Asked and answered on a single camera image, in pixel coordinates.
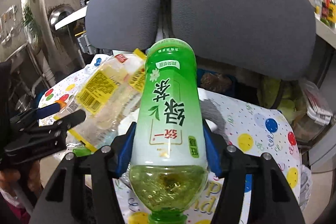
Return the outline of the balloon print tablecloth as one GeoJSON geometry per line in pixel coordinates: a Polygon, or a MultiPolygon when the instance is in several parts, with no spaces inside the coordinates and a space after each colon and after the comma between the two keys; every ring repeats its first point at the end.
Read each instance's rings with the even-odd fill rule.
{"type": "MultiPolygon", "coordinates": [[[[52,103],[69,106],[78,88],[98,68],[96,61],[99,63],[106,59],[107,55],[94,56],[92,62],[84,69],[69,75],[46,91],[38,107],[42,108],[52,103]]],[[[291,188],[294,202],[284,204],[285,208],[271,215],[266,223],[302,223],[303,215],[298,204],[301,180],[299,152],[294,133],[285,117],[277,110],[265,109],[202,88],[198,88],[198,93],[202,115],[207,119],[211,128],[217,129],[214,132],[223,136],[228,144],[235,145],[247,155],[262,158],[262,154],[269,153],[278,166],[277,170],[282,172],[291,188]],[[294,219],[295,208],[299,209],[299,220],[294,219]]],[[[125,134],[127,126],[137,121],[138,113],[138,105],[134,105],[134,111],[124,116],[114,134],[116,132],[120,133],[119,135],[125,134]]],[[[261,201],[256,201],[255,210],[251,209],[253,191],[254,194],[257,193],[252,188],[256,178],[257,175],[253,174],[247,174],[245,177],[244,200],[239,223],[252,221],[252,213],[255,213],[257,209],[266,209],[266,205],[271,203],[268,201],[266,205],[262,205],[261,201]]],[[[126,180],[126,177],[113,180],[124,220],[126,223],[148,223],[148,208],[126,186],[126,180]]],[[[186,223],[211,223],[215,209],[219,208],[219,197],[223,185],[223,178],[219,179],[213,172],[209,173],[208,182],[201,196],[185,211],[186,223]]]]}

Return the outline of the potted green plant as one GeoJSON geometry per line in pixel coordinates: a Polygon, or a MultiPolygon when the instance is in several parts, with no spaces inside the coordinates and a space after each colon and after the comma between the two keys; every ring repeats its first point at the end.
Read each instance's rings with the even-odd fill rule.
{"type": "Polygon", "coordinates": [[[42,32],[28,4],[24,5],[22,16],[22,27],[27,32],[27,37],[33,51],[37,54],[41,50],[42,32]]]}

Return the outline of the clear plastic storage container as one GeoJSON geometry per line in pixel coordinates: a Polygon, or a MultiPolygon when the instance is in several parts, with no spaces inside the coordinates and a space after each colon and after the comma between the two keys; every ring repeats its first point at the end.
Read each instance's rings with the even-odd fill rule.
{"type": "Polygon", "coordinates": [[[295,100],[293,131],[297,140],[309,143],[327,128],[333,112],[313,82],[300,79],[298,86],[301,95],[295,100]]]}

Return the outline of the grey chair cushion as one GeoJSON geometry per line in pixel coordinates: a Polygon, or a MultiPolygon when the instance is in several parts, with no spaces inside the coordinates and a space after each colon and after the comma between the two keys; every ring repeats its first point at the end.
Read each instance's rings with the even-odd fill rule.
{"type": "Polygon", "coordinates": [[[171,0],[173,33],[195,54],[282,80],[307,71],[315,46],[308,0],[171,0]]]}
{"type": "Polygon", "coordinates": [[[92,46],[105,50],[145,50],[157,36],[161,0],[90,0],[85,29],[92,46]]]}

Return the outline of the grey chair back cushion left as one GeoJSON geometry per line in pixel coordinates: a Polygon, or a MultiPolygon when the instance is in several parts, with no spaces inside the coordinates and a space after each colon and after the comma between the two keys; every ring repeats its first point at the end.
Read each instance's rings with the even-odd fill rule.
{"type": "Polygon", "coordinates": [[[161,0],[90,0],[85,29],[92,46],[105,50],[145,50],[157,36],[161,0]]]}

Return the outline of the grey gas meter box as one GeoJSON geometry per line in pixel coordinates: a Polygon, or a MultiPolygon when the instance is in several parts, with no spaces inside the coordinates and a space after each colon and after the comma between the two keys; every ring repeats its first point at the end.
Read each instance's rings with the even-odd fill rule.
{"type": "Polygon", "coordinates": [[[89,55],[95,55],[96,54],[96,48],[91,45],[89,42],[87,35],[82,34],[77,38],[77,42],[80,46],[80,49],[83,53],[87,53],[89,55]]]}

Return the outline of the trash bin with clear bag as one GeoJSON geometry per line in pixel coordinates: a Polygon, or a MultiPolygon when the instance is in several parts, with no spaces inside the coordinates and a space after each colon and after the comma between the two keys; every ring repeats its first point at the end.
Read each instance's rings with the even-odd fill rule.
{"type": "Polygon", "coordinates": [[[304,211],[311,195],[311,189],[313,185],[311,170],[305,166],[301,165],[301,186],[299,195],[299,207],[301,211],[304,211]]]}

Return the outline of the grey chair back cushion right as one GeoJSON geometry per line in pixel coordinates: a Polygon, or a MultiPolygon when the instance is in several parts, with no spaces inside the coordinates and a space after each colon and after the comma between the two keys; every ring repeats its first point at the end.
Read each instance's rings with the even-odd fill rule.
{"type": "Polygon", "coordinates": [[[173,33],[195,54],[282,80],[307,71],[315,46],[308,0],[171,0],[173,33]]]}

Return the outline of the clear yellow-label plastic wrapper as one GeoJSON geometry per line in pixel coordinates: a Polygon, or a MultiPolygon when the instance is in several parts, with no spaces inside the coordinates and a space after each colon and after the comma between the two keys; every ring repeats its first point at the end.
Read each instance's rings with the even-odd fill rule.
{"type": "Polygon", "coordinates": [[[95,69],[56,120],[85,111],[85,121],[69,130],[91,152],[110,145],[120,122],[139,107],[145,83],[146,55],[139,49],[110,56],[95,69]]]}

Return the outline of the green tea plastic bottle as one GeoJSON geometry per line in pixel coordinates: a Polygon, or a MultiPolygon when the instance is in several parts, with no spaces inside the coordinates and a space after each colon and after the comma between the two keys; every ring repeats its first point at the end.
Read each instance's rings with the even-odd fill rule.
{"type": "Polygon", "coordinates": [[[176,38],[151,46],[129,178],[150,223],[186,223],[208,179],[193,49],[176,38]]]}

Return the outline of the steel bowl on wall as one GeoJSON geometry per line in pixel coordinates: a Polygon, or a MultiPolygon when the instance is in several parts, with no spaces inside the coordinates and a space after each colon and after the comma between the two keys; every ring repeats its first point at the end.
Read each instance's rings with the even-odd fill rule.
{"type": "Polygon", "coordinates": [[[49,24],[53,34],[65,35],[68,33],[68,27],[64,26],[56,30],[56,23],[63,20],[68,15],[72,14],[75,10],[70,5],[58,5],[50,13],[49,24]]]}

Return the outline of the green cabbage in box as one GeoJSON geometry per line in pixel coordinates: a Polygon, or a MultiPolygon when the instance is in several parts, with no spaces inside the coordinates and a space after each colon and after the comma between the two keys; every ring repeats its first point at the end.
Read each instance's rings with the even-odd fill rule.
{"type": "Polygon", "coordinates": [[[277,109],[289,124],[306,110],[298,81],[284,81],[264,76],[257,90],[259,105],[277,109]]]}

